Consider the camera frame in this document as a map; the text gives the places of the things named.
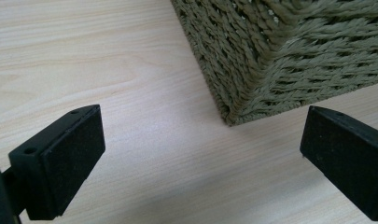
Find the wooden table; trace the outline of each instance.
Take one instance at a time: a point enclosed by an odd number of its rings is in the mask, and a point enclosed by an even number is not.
[[[0,1],[2,171],[92,104],[106,153],[53,223],[370,223],[301,156],[308,106],[223,123],[168,0]],[[378,85],[317,105],[378,129]]]

